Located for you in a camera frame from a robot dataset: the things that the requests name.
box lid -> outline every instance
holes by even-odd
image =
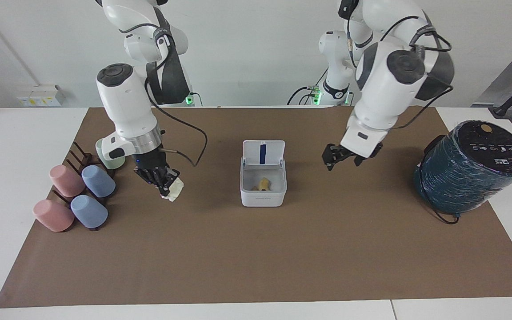
[[[246,164],[280,164],[285,148],[284,140],[244,140],[242,156]]]

cup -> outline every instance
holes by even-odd
[[[62,164],[52,168],[48,175],[51,177],[52,184],[63,196],[77,196],[86,188],[82,177],[72,168]]]
[[[97,166],[87,166],[82,170],[82,179],[84,184],[92,191],[98,198],[104,198],[112,194],[116,188],[114,179],[110,178],[108,174],[98,168]]]
[[[76,218],[89,229],[97,228],[108,218],[108,209],[96,199],[79,195],[71,202],[72,212]]]
[[[116,158],[114,160],[106,160],[104,158],[104,155],[102,154],[102,140],[103,139],[96,141],[96,153],[98,154],[98,158],[100,158],[104,166],[110,170],[120,168],[124,164],[124,162],[126,162],[126,157],[123,156],[121,158]]]
[[[33,214],[42,225],[54,232],[68,229],[75,220],[75,215],[69,208],[48,199],[37,202]]]

green indicator light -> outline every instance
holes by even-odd
[[[313,97],[313,104],[319,105],[319,101],[321,100],[321,91],[315,94],[315,97]]]

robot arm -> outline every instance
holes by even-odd
[[[137,67],[112,64],[98,73],[100,98],[116,126],[116,131],[102,141],[102,152],[107,160],[132,156],[136,162],[134,172],[155,185],[163,197],[174,199],[183,184],[179,171],[167,164],[164,132],[151,106],[180,103],[191,92],[179,61],[179,52],[187,49],[187,38],[182,31],[173,35],[175,28],[148,0],[102,0],[101,5],[108,20],[122,33],[142,37],[140,46],[146,48],[142,56],[148,60],[146,65]],[[181,50],[177,49],[179,43],[184,46]],[[155,54],[150,54],[149,45],[155,46]]]
[[[375,156],[382,148],[380,142],[413,99],[435,98],[451,87],[453,79],[449,43],[411,0],[344,0],[341,7],[347,8],[345,14],[351,22],[364,23],[398,41],[380,41],[362,51],[355,73],[362,97],[340,145],[325,148],[323,160],[329,170],[350,156],[356,156],[357,166]],[[364,26],[349,31],[351,38],[354,32],[359,38],[368,34]]]
[[[345,101],[353,77],[353,68],[347,62],[347,35],[343,31],[326,32],[319,39],[319,51],[329,65],[327,77],[320,87],[320,102],[339,105]]]

blue cup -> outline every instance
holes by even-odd
[[[114,192],[116,183],[108,174],[97,166],[87,166],[82,170],[84,184],[98,198],[105,198]]]
[[[71,202],[71,210],[84,227],[89,229],[99,227],[108,218],[108,209],[87,195],[74,198]]]

